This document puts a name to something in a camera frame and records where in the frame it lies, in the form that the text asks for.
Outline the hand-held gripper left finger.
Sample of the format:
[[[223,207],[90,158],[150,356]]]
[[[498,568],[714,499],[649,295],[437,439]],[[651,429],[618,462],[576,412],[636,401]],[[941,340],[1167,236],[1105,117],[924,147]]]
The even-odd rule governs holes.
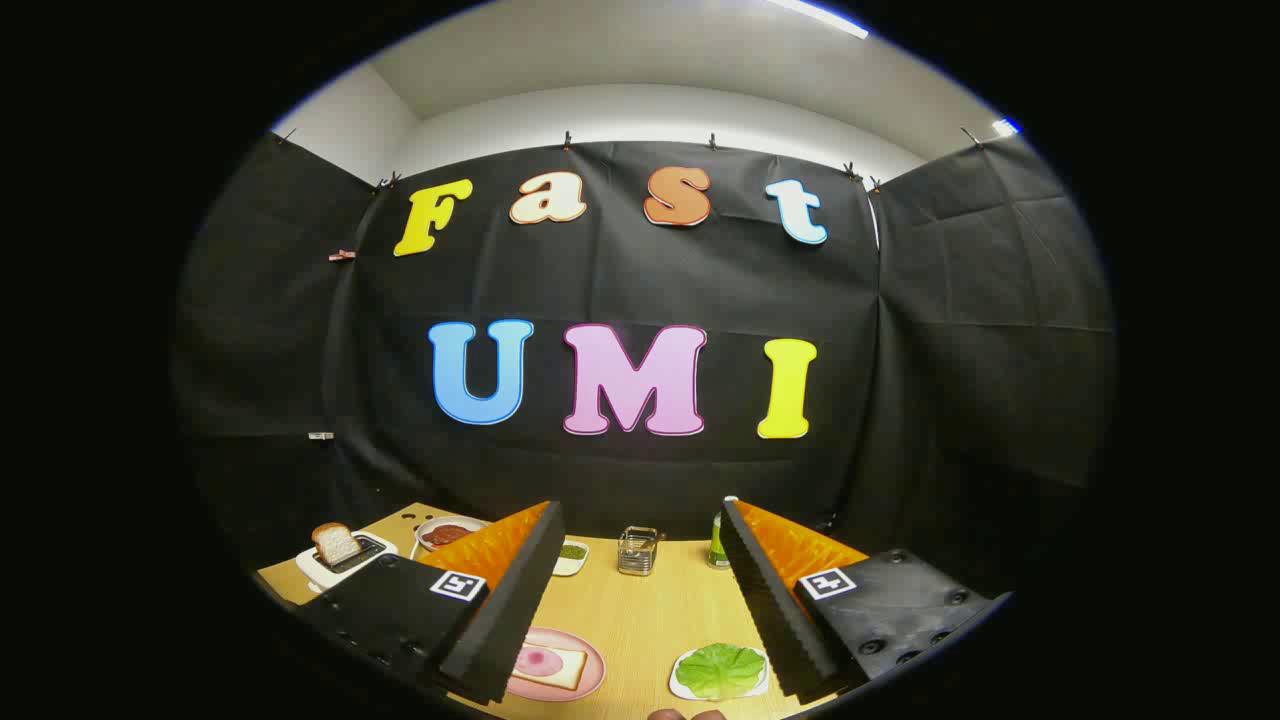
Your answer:
[[[561,503],[545,501],[416,560],[384,553],[300,619],[406,685],[495,702],[563,541]]]

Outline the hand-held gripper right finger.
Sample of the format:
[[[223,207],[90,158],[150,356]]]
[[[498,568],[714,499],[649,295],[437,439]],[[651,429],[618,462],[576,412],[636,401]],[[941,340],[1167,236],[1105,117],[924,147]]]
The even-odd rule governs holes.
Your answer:
[[[863,553],[740,498],[722,503],[719,541],[780,689],[804,703],[906,676],[1009,602],[911,551]]]

